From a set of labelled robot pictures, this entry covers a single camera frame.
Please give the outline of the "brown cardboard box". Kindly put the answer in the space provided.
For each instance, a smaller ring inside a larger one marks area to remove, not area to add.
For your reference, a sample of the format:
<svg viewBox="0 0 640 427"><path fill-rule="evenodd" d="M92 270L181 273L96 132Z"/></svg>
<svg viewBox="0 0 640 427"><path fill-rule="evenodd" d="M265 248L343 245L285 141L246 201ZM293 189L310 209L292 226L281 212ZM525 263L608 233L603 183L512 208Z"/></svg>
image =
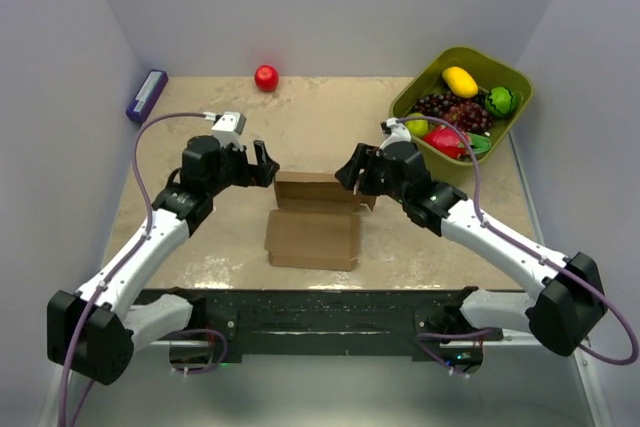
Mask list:
<svg viewBox="0 0 640 427"><path fill-rule="evenodd" d="M279 172L277 208L269 213L265 250L277 267L350 272L359 262L361 213L376 198L342 187L332 174Z"/></svg>

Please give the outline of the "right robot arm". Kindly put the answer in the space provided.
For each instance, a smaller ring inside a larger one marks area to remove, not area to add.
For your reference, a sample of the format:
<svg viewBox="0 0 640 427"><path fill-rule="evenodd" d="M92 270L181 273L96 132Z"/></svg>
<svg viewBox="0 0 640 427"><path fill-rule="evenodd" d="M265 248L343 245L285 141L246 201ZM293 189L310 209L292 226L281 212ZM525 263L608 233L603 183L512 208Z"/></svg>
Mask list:
<svg viewBox="0 0 640 427"><path fill-rule="evenodd" d="M489 328L521 331L568 356L606 314L591 257L548 249L481 212L464 192L431 177L413 143L358 144L335 177L348 191L390 197L415 225L471 250L521 287L472 289L437 322L437 332L466 340Z"/></svg>

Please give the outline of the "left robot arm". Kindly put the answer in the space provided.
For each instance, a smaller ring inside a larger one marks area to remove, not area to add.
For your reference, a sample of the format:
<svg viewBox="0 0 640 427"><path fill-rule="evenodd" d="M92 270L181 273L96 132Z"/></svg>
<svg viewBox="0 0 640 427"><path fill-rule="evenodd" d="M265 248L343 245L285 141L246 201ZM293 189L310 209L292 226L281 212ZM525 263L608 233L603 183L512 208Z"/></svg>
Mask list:
<svg viewBox="0 0 640 427"><path fill-rule="evenodd" d="M152 343L175 332L185 339L205 332L205 312L180 295L164 294L142 307L134 302L166 258L213 212L217 195L231 186L272 184L280 166L263 141L253 146L251 163L244 147L225 145L213 135L191 138L136 235L75 292L53 295L47 305L47 355L64 373L110 385L133 355Z"/></svg>

